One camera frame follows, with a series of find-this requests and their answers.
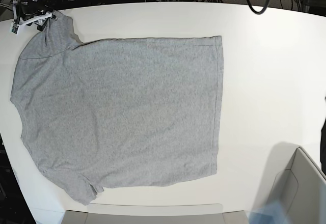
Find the grey cardboard box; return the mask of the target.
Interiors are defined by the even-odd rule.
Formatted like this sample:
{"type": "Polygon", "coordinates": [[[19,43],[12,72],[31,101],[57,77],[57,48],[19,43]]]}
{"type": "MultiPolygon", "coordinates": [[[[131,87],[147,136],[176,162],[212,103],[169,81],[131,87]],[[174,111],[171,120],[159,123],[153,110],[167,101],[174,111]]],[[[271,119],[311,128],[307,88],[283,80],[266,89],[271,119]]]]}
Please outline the grey cardboard box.
{"type": "Polygon", "coordinates": [[[273,193],[274,223],[325,223],[325,174],[303,148],[276,178],[273,193]]]}

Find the blue transparent bag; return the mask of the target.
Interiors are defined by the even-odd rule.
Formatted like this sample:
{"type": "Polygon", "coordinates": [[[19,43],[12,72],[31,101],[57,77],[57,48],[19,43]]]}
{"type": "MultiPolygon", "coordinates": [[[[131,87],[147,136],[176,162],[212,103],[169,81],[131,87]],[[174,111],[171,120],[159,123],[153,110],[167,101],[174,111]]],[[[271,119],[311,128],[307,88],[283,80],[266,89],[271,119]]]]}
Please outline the blue transparent bag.
{"type": "Polygon", "coordinates": [[[289,224],[292,221],[280,201],[272,201],[248,214],[250,224],[289,224]]]}

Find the grey plastic tray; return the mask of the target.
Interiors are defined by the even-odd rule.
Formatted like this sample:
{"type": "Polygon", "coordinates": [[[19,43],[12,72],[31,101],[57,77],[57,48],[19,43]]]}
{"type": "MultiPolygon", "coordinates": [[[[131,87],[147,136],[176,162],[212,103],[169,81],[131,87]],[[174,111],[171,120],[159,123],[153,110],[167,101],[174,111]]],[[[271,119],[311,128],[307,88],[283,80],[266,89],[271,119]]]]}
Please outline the grey plastic tray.
{"type": "Polygon", "coordinates": [[[90,204],[67,210],[62,223],[249,223],[244,211],[223,212],[221,204],[130,206],[90,204]]]}

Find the grey T-shirt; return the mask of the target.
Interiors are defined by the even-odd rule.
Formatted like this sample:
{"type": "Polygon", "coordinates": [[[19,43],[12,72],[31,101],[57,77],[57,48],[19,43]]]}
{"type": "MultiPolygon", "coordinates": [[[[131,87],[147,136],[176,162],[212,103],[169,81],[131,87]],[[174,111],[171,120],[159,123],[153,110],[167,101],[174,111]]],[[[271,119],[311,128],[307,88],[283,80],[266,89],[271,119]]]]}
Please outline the grey T-shirt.
{"type": "Polygon", "coordinates": [[[45,178],[87,205],[105,188],[217,172],[221,36],[83,43],[55,16],[20,54],[10,97],[45,178]]]}

